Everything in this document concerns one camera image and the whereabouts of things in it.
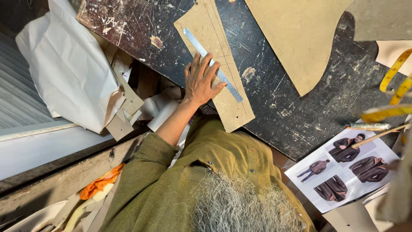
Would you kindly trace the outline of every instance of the tape measure numbers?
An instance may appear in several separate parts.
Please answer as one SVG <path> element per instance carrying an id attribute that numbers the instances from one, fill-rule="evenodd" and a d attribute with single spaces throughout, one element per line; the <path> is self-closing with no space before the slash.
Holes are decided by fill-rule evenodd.
<path id="1" fill-rule="evenodd" d="M 412 48 L 404 51 L 396 60 L 396 62 L 393 64 L 391 69 L 386 73 L 384 79 L 381 82 L 381 85 L 379 89 L 382 92 L 386 92 L 386 88 L 388 87 L 390 81 L 392 80 L 393 76 L 399 71 L 400 67 L 405 63 L 406 59 L 411 55 L 412 53 Z M 400 87 L 397 89 L 395 94 L 393 95 L 390 105 L 396 105 L 399 104 L 401 101 L 402 97 L 405 95 L 405 93 L 412 87 L 412 73 L 403 81 L 403 83 L 400 85 Z"/>

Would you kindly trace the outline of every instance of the fingers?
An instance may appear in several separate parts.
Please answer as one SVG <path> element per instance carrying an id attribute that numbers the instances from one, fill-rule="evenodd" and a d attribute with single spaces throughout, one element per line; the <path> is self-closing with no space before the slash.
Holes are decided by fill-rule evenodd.
<path id="1" fill-rule="evenodd" d="M 190 66 L 192 66 L 191 62 L 189 62 L 185 67 L 185 79 L 190 75 Z"/>
<path id="2" fill-rule="evenodd" d="M 218 95 L 218 93 L 220 93 L 226 85 L 227 85 L 227 83 L 223 81 L 223 82 L 220 82 L 219 84 L 213 86 L 213 88 L 211 89 L 212 98 L 214 98 L 216 95 Z"/>
<path id="3" fill-rule="evenodd" d="M 211 52 L 209 52 L 205 57 L 203 57 L 203 60 L 200 62 L 200 66 L 199 66 L 200 75 L 203 76 L 205 74 L 206 66 L 209 64 L 212 57 L 213 55 Z"/>
<path id="4" fill-rule="evenodd" d="M 192 68 L 190 70 L 191 73 L 196 73 L 199 69 L 199 62 L 200 62 L 200 52 L 196 52 L 192 62 Z"/>
<path id="5" fill-rule="evenodd" d="M 212 81 L 212 77 L 213 75 L 216 73 L 216 71 L 218 70 L 218 68 L 220 67 L 220 63 L 219 62 L 215 62 L 212 67 L 209 68 L 209 70 L 206 73 L 206 79 L 208 81 Z"/>

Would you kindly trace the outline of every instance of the brown leather jacket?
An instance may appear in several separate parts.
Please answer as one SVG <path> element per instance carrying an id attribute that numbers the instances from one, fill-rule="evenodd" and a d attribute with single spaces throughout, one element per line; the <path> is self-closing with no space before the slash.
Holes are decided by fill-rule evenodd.
<path id="1" fill-rule="evenodd" d="M 314 172 L 316 175 L 322 173 L 326 169 L 326 161 L 316 161 L 315 163 L 311 164 L 309 168 Z"/>
<path id="2" fill-rule="evenodd" d="M 349 169 L 362 182 L 379 182 L 389 173 L 382 158 L 370 156 L 352 164 Z"/>
<path id="3" fill-rule="evenodd" d="M 337 175 L 334 175 L 313 189 L 326 201 L 337 202 L 345 200 L 346 193 L 348 192 L 345 183 Z"/>
<path id="4" fill-rule="evenodd" d="M 350 162 L 353 161 L 360 153 L 360 148 L 350 147 L 350 144 L 353 142 L 354 139 L 343 138 L 333 142 L 335 148 L 329 151 L 329 154 L 338 162 Z M 339 146 L 346 146 L 345 149 L 340 149 Z"/>

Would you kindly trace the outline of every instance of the dark wooden table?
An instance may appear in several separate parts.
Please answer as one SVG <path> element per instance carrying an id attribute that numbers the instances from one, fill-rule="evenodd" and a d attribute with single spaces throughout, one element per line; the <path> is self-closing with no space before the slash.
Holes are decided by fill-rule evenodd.
<path id="1" fill-rule="evenodd" d="M 184 88 L 183 69 L 192 57 L 173 23 L 193 4 L 193 0 L 86 0 L 78 20 Z M 388 104 L 390 97 L 379 91 L 388 68 L 375 62 L 376 42 L 353 41 L 351 14 L 345 12 L 338 23 L 322 79 L 300 97 L 244 0 L 234 4 L 216 0 L 216 5 L 240 75 L 248 67 L 256 69 L 248 83 L 242 80 L 256 116 L 244 128 L 291 159 L 300 160 L 316 150 L 341 132 L 343 124 L 358 120 L 361 111 Z M 114 31 L 103 34 L 110 17 L 118 23 Z M 151 44 L 152 35 L 162 40 L 163 49 Z M 393 87 L 404 77 L 397 74 Z M 404 119 L 387 122 L 399 125 Z M 396 136 L 383 140 L 392 146 Z"/>

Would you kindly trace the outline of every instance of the olive green shirt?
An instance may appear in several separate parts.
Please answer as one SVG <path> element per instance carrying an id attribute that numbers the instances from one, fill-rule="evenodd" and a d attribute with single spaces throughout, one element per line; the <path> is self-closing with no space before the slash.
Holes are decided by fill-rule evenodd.
<path id="1" fill-rule="evenodd" d="M 208 172 L 223 171 L 249 178 L 255 192 L 276 184 L 302 215 L 307 231 L 316 231 L 301 203 L 282 183 L 270 148 L 243 132 L 227 133 L 217 115 L 197 118 L 185 149 L 178 151 L 158 135 L 149 134 L 123 171 L 100 232 L 191 231 L 194 188 Z"/>

